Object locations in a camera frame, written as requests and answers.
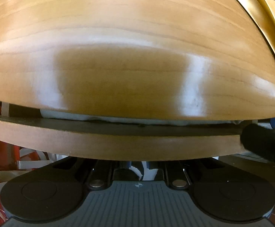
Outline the wooden drawer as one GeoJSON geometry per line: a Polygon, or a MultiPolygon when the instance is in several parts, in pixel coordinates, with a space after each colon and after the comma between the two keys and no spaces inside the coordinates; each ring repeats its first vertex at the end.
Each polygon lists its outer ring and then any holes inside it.
{"type": "Polygon", "coordinates": [[[143,126],[0,116],[0,141],[74,157],[160,161],[244,152],[237,126],[143,126]]]}

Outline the wooden nightstand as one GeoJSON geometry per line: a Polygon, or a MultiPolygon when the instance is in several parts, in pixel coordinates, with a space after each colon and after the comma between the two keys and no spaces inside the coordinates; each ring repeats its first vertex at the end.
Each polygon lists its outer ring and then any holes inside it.
{"type": "Polygon", "coordinates": [[[0,101],[265,119],[275,117],[275,54],[238,0],[0,0],[0,101]]]}

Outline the white folded cloth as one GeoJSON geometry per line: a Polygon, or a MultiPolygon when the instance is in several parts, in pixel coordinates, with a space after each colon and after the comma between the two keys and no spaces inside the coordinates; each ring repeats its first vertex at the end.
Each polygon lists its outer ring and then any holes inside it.
{"type": "Polygon", "coordinates": [[[167,119],[140,119],[140,118],[121,118],[121,117],[106,117],[73,114],[67,112],[59,112],[52,110],[41,109],[41,116],[43,118],[65,119],[76,121],[104,121],[112,123],[123,124],[144,124],[144,125],[171,125],[171,126],[187,126],[198,124],[240,124],[241,120],[167,120],[167,119]]]}

